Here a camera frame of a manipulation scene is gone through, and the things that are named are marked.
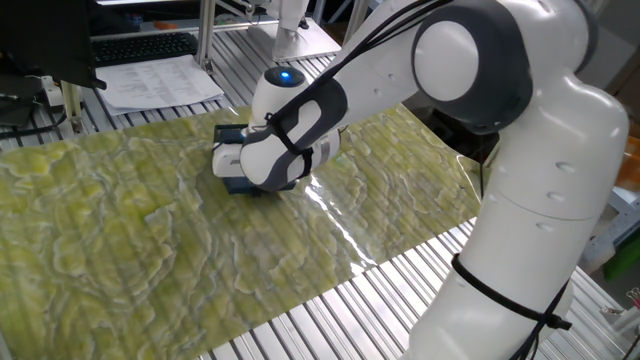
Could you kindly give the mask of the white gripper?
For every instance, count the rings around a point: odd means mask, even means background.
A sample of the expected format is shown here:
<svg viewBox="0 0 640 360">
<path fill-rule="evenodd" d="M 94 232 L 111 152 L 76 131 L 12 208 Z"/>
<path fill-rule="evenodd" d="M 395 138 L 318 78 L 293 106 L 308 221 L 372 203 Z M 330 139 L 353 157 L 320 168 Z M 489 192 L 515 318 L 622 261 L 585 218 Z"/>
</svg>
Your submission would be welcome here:
<svg viewBox="0 0 640 360">
<path fill-rule="evenodd" d="M 212 153 L 212 170 L 218 178 L 244 177 L 240 164 L 241 144 L 216 142 Z"/>
</svg>

